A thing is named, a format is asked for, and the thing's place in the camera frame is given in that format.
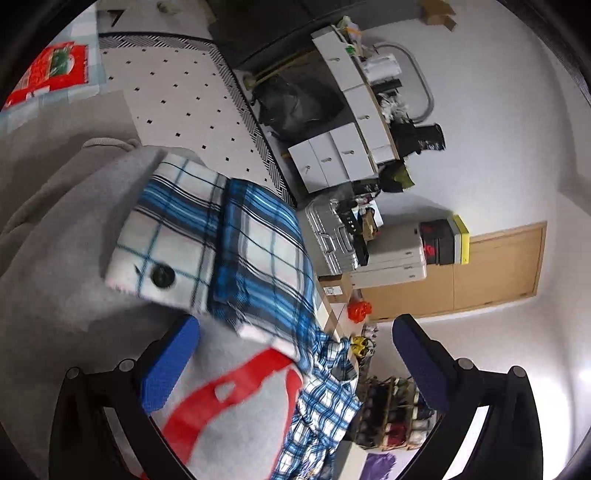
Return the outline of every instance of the drawer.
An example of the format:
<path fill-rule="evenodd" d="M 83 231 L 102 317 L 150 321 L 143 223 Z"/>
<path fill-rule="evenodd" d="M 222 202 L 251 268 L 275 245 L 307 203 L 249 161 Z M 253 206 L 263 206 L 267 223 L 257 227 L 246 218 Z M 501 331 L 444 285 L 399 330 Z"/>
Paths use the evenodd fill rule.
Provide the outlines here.
<path fill-rule="evenodd" d="M 310 138 L 309 142 L 330 187 L 349 181 L 345 165 L 329 133 Z"/>
<path fill-rule="evenodd" d="M 396 155 L 394 155 L 394 150 L 392 150 L 392 145 L 385 145 L 383 147 L 374 148 L 371 151 L 371 156 L 374 159 L 374 162 L 377 165 L 396 159 Z"/>
<path fill-rule="evenodd" d="M 320 163 L 308 140 L 294 145 L 288 150 L 309 193 L 328 187 L 329 184 L 326 181 L 324 172 L 322 172 Z"/>
<path fill-rule="evenodd" d="M 351 282 L 354 288 L 382 287 L 384 285 L 424 280 L 425 278 L 427 278 L 427 266 L 422 263 L 374 271 L 351 272 Z"/>
<path fill-rule="evenodd" d="M 343 160 L 349 179 L 360 180 L 374 174 L 371 161 L 355 124 L 347 124 L 330 131 Z"/>
<path fill-rule="evenodd" d="M 312 38 L 312 41 L 329 66 L 339 88 L 344 92 L 362 85 L 363 77 L 345 50 L 346 44 L 341 42 L 333 30 L 324 29 L 321 32 L 324 31 L 327 33 Z"/>
<path fill-rule="evenodd" d="M 382 114 L 369 93 L 366 85 L 360 85 L 344 92 L 345 98 L 359 125 L 361 134 L 370 150 L 390 145 L 386 127 L 382 122 Z"/>

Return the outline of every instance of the clothing pile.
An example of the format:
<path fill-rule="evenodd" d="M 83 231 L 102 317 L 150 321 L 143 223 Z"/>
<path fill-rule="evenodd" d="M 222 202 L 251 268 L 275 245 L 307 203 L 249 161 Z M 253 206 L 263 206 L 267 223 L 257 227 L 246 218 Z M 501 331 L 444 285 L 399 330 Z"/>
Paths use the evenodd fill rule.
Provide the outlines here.
<path fill-rule="evenodd" d="M 359 402 L 349 341 L 316 322 L 294 212 L 171 150 L 89 141 L 11 213 L 0 234 L 0 422 L 47 478 L 66 370 L 137 358 L 190 312 L 202 339 L 152 417 L 191 473 L 328 478 Z"/>

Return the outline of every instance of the black bag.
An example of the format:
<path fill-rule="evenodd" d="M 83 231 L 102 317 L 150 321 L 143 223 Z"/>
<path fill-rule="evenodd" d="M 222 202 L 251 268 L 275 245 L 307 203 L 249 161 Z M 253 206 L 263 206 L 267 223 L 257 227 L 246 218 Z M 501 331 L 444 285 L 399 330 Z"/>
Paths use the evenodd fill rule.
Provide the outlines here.
<path fill-rule="evenodd" d="M 261 104 L 260 122 L 292 145 L 310 138 L 309 130 L 331 121 L 345 107 L 336 92 L 314 78 L 287 83 L 274 76 L 252 94 Z"/>

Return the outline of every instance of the white wall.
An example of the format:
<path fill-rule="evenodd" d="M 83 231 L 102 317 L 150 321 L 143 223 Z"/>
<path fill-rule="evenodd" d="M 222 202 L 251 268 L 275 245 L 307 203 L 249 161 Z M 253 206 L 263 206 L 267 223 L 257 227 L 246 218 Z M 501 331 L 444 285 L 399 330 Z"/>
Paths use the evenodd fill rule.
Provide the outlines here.
<path fill-rule="evenodd" d="M 453 32 L 419 20 L 364 32 L 407 47 L 435 98 L 444 152 L 413 154 L 408 193 L 383 193 L 387 222 L 461 214 L 474 235 L 550 220 L 558 165 L 572 149 L 566 109 L 534 34 L 495 0 L 450 1 Z"/>
<path fill-rule="evenodd" d="M 543 301 L 529 301 L 458 319 L 420 321 L 426 333 L 454 358 L 470 358 L 479 369 L 488 371 L 507 372 L 513 365 L 525 368 L 540 418 L 544 479 L 554 478 L 562 470 L 570 457 L 571 439 L 569 375 L 550 311 Z M 405 373 L 392 343 L 391 328 L 391 322 L 379 324 L 378 347 L 370 371 L 378 378 Z M 467 442 L 473 445 L 479 431 L 470 432 Z M 468 449 L 460 455 L 448 477 L 463 469 L 470 452 Z"/>
<path fill-rule="evenodd" d="M 551 299 L 573 384 L 575 449 L 591 426 L 591 218 L 562 195 L 558 231 Z"/>

